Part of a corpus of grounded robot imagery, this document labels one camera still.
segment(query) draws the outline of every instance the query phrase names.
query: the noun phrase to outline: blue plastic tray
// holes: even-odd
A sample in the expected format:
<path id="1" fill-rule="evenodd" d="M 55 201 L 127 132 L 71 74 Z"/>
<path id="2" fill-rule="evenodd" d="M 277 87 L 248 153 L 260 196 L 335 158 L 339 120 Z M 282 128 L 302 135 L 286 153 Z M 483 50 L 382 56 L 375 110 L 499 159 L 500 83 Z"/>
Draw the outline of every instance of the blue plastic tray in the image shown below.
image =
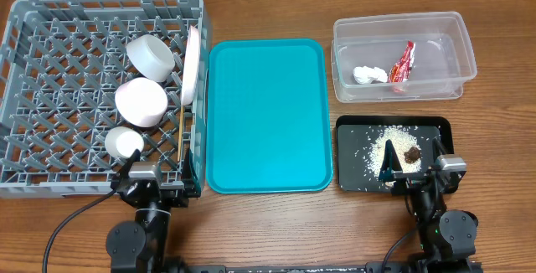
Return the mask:
<path id="1" fill-rule="evenodd" d="M 219 193 L 324 189 L 332 142 L 322 47 L 229 41 L 209 61 L 207 179 Z"/>

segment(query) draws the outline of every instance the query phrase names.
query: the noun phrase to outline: dish rack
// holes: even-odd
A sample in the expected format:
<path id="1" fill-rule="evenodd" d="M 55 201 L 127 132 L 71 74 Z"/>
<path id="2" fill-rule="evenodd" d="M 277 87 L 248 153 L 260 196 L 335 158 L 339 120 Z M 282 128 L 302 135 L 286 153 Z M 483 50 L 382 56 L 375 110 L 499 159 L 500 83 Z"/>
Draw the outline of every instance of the dish rack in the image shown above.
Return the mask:
<path id="1" fill-rule="evenodd" d="M 178 138 L 189 26 L 201 32 L 201 60 Z M 0 197 L 108 193 L 124 163 L 104 148 L 115 126 L 142 134 L 142 161 L 158 161 L 163 188 L 183 185 L 190 147 L 193 178 L 203 188 L 211 32 L 203 0 L 17 0 L 0 48 Z M 148 33 L 169 46 L 176 62 L 162 83 L 167 113 L 149 130 L 130 125 L 114 103 L 116 88 L 140 75 L 125 46 Z"/>

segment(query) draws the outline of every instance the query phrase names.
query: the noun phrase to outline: candy wrapper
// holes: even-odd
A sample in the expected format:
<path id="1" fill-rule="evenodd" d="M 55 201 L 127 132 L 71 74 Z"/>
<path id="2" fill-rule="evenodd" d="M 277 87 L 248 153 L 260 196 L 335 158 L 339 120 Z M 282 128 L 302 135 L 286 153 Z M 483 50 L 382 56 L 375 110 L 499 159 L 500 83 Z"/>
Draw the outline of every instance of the candy wrapper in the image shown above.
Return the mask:
<path id="1" fill-rule="evenodd" d="M 413 68 L 413 60 L 415 59 L 415 43 L 408 42 L 408 46 L 405 48 L 404 55 L 394 64 L 389 75 L 390 83 L 402 83 L 409 79 L 411 69 Z M 394 91 L 404 92 L 402 86 L 395 86 Z"/>

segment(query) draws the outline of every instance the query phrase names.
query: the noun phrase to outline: white bowl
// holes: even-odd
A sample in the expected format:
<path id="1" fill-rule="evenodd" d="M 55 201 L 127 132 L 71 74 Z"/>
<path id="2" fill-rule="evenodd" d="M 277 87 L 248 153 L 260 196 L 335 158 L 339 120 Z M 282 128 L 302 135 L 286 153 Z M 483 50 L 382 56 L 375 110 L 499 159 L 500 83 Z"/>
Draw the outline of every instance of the white bowl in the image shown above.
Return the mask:
<path id="1" fill-rule="evenodd" d="M 128 127 L 118 126 L 108 131 L 104 147 L 110 156 L 127 159 L 136 149 L 143 151 L 143 138 Z"/>
<path id="2" fill-rule="evenodd" d="M 117 88 L 116 107 L 135 126 L 155 126 L 168 109 L 168 96 L 157 82 L 139 77 Z"/>
<path id="3" fill-rule="evenodd" d="M 127 44 L 126 54 L 143 76 L 156 82 L 166 80 L 175 67 L 173 53 L 166 43 L 150 34 Z"/>

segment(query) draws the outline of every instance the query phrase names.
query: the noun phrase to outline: wood grain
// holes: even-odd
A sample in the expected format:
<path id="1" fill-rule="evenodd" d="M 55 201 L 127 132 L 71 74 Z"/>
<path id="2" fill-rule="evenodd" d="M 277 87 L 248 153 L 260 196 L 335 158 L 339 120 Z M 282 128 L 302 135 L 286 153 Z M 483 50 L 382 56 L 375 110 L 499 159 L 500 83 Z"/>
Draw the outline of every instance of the wood grain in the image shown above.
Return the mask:
<path id="1" fill-rule="evenodd" d="M 444 116 L 469 168 L 450 209 L 480 219 L 475 260 L 486 272 L 536 266 L 536 0 L 204 0 L 214 42 L 307 37 L 324 48 L 331 124 L 353 115 Z M 465 20 L 478 66 L 463 97 L 449 101 L 341 104 L 328 66 L 339 18 L 455 10 Z M 0 200 L 0 271 L 38 272 L 57 224 L 93 198 Z M 68 224 L 54 243 L 50 272 L 107 272 L 106 234 L 133 210 L 117 198 Z M 191 265 L 344 265 L 381 260 L 411 226 L 404 202 L 344 193 L 220 195 L 205 187 L 189 209 L 174 209 L 167 251 Z M 404 259 L 416 240 L 395 253 Z"/>

